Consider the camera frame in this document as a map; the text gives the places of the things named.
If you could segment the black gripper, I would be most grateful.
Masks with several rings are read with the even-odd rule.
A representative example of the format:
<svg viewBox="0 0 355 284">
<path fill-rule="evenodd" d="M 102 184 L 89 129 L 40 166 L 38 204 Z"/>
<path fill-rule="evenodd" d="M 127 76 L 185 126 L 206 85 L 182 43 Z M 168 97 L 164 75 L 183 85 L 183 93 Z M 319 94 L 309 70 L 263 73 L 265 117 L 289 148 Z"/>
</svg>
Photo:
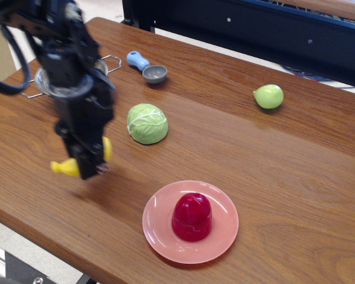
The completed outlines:
<svg viewBox="0 0 355 284">
<path fill-rule="evenodd" d="M 114 117 L 115 86 L 103 73 L 88 73 L 75 81 L 50 81 L 50 95 L 60 115 L 56 133 L 62 137 L 78 176 L 89 179 L 108 170 L 105 125 Z"/>
</svg>

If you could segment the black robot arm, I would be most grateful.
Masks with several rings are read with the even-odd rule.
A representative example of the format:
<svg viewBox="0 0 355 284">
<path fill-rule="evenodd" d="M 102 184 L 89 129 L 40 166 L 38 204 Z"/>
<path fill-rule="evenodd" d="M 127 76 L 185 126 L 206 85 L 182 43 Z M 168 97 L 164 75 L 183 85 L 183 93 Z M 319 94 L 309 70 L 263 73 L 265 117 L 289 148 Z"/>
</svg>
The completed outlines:
<svg viewBox="0 0 355 284">
<path fill-rule="evenodd" d="M 0 93 L 27 88 L 31 72 L 10 28 L 24 32 L 48 81 L 47 94 L 60 114 L 55 126 L 76 170 L 87 179 L 106 172 L 104 127 L 113 119 L 115 87 L 96 66 L 99 44 L 91 37 L 75 1 L 0 1 L 0 29 L 22 66 L 23 83 L 0 81 Z"/>
</svg>

